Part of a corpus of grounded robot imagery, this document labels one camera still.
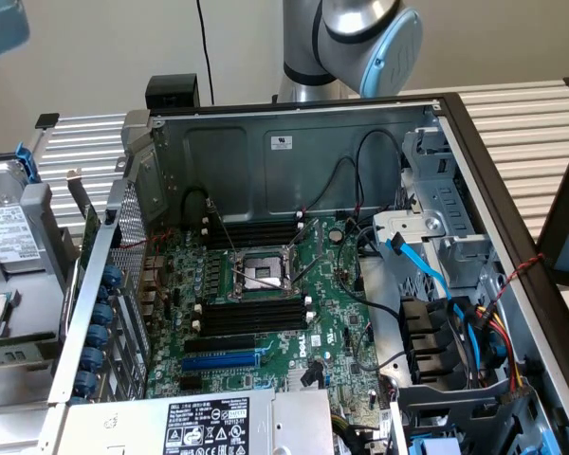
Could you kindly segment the grey power supply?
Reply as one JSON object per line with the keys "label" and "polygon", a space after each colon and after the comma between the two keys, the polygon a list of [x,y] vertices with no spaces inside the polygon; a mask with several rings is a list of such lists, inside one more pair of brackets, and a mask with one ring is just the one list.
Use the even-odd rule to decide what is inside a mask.
{"label": "grey power supply", "polygon": [[57,455],[334,455],[325,391],[273,389],[77,405]]}

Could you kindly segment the thin metal locking lever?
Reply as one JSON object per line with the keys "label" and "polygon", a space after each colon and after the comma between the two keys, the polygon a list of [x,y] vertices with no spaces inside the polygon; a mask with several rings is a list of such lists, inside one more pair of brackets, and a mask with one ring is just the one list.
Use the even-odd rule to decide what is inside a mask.
{"label": "thin metal locking lever", "polygon": [[226,227],[226,225],[225,225],[225,223],[224,223],[224,221],[223,221],[223,218],[222,218],[222,216],[221,216],[221,214],[220,214],[218,208],[216,207],[216,205],[215,205],[215,203],[214,203],[214,201],[212,200],[211,197],[208,197],[208,198],[206,199],[206,204],[207,204],[208,213],[209,213],[213,218],[216,218],[216,219],[218,220],[219,225],[221,226],[221,228],[222,228],[224,234],[226,235],[226,237],[227,237],[227,239],[228,239],[228,241],[229,241],[229,246],[230,246],[231,251],[232,251],[233,260],[234,260],[234,261],[237,261],[237,260],[238,260],[238,251],[237,251],[237,249],[236,249],[236,247],[235,247],[235,245],[234,245],[234,242],[232,241],[232,239],[231,239],[231,237],[230,237],[230,235],[229,235],[229,232],[228,232],[228,230],[227,230],[227,227]]}
{"label": "thin metal locking lever", "polygon": [[258,289],[284,289],[285,285],[280,275],[271,276],[268,267],[245,268],[243,271],[235,271],[235,275],[243,281],[246,290]]}

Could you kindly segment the silver socket cover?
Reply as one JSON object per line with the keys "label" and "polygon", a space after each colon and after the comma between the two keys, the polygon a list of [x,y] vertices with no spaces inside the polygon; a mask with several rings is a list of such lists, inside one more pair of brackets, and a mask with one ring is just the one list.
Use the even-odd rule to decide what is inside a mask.
{"label": "silver socket cover", "polygon": [[311,222],[307,222],[301,227],[298,233],[293,237],[293,239],[289,242],[289,244],[285,247],[288,252],[291,252],[298,240],[301,240],[305,234],[311,230],[315,229],[318,234],[317,240],[317,253],[316,257],[305,267],[301,268],[298,273],[294,274],[289,280],[290,284],[294,285],[296,282],[299,282],[310,270],[314,268],[314,266],[318,263],[319,259],[323,256],[322,245],[323,245],[323,227],[321,226],[320,220],[318,218],[313,219]]}

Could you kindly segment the black box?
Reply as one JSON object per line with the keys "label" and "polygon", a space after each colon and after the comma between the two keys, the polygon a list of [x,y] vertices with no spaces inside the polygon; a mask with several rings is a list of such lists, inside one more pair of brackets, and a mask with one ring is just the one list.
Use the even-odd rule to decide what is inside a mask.
{"label": "black box", "polygon": [[145,101],[148,109],[199,107],[197,75],[154,75],[147,83]]}

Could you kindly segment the blue expansion slot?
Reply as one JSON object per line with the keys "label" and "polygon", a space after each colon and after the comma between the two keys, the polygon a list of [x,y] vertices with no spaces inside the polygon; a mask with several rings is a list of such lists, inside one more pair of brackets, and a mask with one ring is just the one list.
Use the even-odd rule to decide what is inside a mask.
{"label": "blue expansion slot", "polygon": [[181,369],[183,372],[225,370],[235,368],[256,368],[261,356],[254,352],[229,353],[222,355],[207,355],[183,358]]}

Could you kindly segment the silver metal disk bay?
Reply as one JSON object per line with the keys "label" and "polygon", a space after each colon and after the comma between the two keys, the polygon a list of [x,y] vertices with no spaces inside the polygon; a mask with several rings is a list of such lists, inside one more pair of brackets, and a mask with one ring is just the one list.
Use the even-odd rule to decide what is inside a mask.
{"label": "silver metal disk bay", "polygon": [[374,217],[386,278],[402,296],[444,298],[446,290],[405,255],[385,242],[399,233],[407,245],[445,279],[453,296],[486,303],[499,292],[499,257],[475,212],[467,185],[445,134],[417,128],[404,137],[402,189],[396,210]]}

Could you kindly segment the silver hard disk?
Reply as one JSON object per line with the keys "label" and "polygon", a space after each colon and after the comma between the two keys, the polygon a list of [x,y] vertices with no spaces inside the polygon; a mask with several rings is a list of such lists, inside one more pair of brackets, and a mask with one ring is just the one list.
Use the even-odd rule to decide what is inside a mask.
{"label": "silver hard disk", "polygon": [[23,164],[0,158],[0,265],[7,274],[44,269],[37,234],[20,205],[29,183]]}

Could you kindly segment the open PC case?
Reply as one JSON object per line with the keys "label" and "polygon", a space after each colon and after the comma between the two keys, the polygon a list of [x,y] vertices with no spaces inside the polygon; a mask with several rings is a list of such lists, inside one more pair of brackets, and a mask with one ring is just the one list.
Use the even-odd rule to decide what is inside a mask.
{"label": "open PC case", "polygon": [[450,329],[466,374],[463,389],[484,389],[503,380],[514,392],[522,378],[543,374],[554,386],[569,420],[569,310],[537,242],[530,214],[544,215],[556,186],[507,174],[495,146],[477,129],[454,94],[385,100],[268,104],[196,110],[152,109],[130,113],[122,128],[123,176],[112,186],[95,247],[108,246],[105,266],[123,274],[106,304],[114,318],[92,395],[73,391],[91,323],[93,301],[79,307],[69,325],[49,397],[49,414],[38,450],[57,455],[66,417],[77,405],[148,399],[153,344],[142,302],[148,249],[175,230],[200,232],[211,216],[211,197],[223,221],[250,222],[333,217],[366,225],[373,257],[360,261],[362,294],[376,309],[377,372],[388,395],[375,429],[339,420],[331,411],[334,455],[398,455],[391,438],[393,403],[414,385],[401,337],[404,297],[386,278],[374,217],[396,210],[402,189],[402,144],[417,128],[441,130],[472,197],[475,212],[499,257],[499,292],[486,303],[453,296],[445,279],[397,233],[385,245],[405,255],[446,290]]}

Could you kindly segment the long black expansion slot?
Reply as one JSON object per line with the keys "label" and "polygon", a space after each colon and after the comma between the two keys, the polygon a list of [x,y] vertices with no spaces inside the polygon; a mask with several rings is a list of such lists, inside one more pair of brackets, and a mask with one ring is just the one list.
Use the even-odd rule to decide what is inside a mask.
{"label": "long black expansion slot", "polygon": [[254,350],[255,348],[255,336],[243,335],[231,337],[199,337],[188,339],[184,342],[183,350],[185,354],[189,355]]}

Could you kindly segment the silver chipset heatsink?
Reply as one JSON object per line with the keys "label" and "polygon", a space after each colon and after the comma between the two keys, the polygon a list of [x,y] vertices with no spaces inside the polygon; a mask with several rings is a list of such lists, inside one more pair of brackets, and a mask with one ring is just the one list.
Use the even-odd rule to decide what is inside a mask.
{"label": "silver chipset heatsink", "polygon": [[307,369],[293,369],[289,370],[285,381],[285,390],[287,392],[294,391],[313,391],[320,390],[323,388],[324,380],[316,379],[312,384],[305,385],[302,382],[302,377],[306,373]]}

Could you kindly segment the black plastic shroud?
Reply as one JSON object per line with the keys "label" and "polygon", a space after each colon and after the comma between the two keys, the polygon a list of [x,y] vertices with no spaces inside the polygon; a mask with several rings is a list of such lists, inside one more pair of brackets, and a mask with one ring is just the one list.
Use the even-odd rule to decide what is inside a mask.
{"label": "black plastic shroud", "polygon": [[440,391],[463,389],[466,374],[450,329],[446,304],[440,300],[404,297],[399,315],[413,384]]}

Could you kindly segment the CPU socket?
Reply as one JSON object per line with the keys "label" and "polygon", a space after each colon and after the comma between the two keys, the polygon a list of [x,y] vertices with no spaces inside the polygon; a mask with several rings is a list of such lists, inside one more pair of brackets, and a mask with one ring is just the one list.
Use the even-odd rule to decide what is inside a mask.
{"label": "CPU socket", "polygon": [[[284,289],[258,289],[246,290],[243,288],[243,281],[235,275],[235,271],[243,271],[245,268],[268,267],[270,275],[280,275]],[[288,252],[285,246],[251,248],[238,251],[238,260],[234,261],[231,257],[231,284],[227,285],[229,300],[263,300],[263,299],[290,299],[301,293],[301,286],[298,282],[290,284],[290,278],[298,273],[297,253],[294,249]]]}

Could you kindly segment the blue plastic disk bracket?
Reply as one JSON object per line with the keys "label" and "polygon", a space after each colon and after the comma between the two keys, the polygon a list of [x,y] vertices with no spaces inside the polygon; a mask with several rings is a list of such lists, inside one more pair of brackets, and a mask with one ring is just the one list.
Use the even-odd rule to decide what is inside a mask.
{"label": "blue plastic disk bracket", "polygon": [[20,142],[15,149],[15,156],[17,160],[23,166],[30,183],[40,183],[42,181],[36,162],[33,157],[33,153],[30,149],[24,146],[22,142]]}

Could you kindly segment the black angled connector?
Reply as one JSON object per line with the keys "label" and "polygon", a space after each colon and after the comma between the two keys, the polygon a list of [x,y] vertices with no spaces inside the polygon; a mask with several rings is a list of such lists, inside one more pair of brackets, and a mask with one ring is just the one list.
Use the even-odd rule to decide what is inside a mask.
{"label": "black angled connector", "polygon": [[323,365],[318,360],[314,360],[301,377],[301,383],[304,387],[310,387],[314,383],[318,384],[318,388],[324,387]]}

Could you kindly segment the green graphics card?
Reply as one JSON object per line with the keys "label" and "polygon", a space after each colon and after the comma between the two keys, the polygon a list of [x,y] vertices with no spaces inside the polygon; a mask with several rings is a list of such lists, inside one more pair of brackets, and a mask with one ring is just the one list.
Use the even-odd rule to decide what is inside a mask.
{"label": "green graphics card", "polygon": [[67,187],[84,219],[81,241],[80,265],[86,270],[101,226],[101,219],[83,186],[82,170],[70,170],[66,174]]}

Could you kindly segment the grey plastic drive cage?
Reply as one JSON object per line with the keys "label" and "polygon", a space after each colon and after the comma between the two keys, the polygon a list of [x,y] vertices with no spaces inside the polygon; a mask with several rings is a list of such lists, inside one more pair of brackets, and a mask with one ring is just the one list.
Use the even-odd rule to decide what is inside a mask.
{"label": "grey plastic drive cage", "polygon": [[569,455],[569,420],[543,374],[484,389],[399,390],[391,438],[398,455]]}

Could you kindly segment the green motherboard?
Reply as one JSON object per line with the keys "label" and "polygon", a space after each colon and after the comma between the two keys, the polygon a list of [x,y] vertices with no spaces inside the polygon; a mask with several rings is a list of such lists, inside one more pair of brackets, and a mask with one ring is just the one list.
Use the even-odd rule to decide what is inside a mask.
{"label": "green motherboard", "polygon": [[[298,283],[304,297],[303,319],[289,321],[216,321],[193,319],[195,310],[212,303],[237,302],[227,297],[231,284],[229,249],[209,250],[199,232],[175,230],[148,249],[143,270],[142,302],[153,344],[146,396],[166,398],[199,393],[285,390],[289,370],[323,365],[324,387],[331,411],[339,420],[364,430],[375,429],[388,395],[377,372],[376,337],[371,317],[376,309],[362,294],[360,261],[373,257],[371,230],[333,217],[319,219],[323,256]],[[339,229],[333,243],[329,231]],[[317,253],[318,232],[309,230],[296,242],[298,272]],[[253,335],[254,350],[185,354],[184,342],[199,337]],[[256,368],[183,372],[183,358],[254,352]],[[200,375],[201,391],[181,391],[181,376]]]}

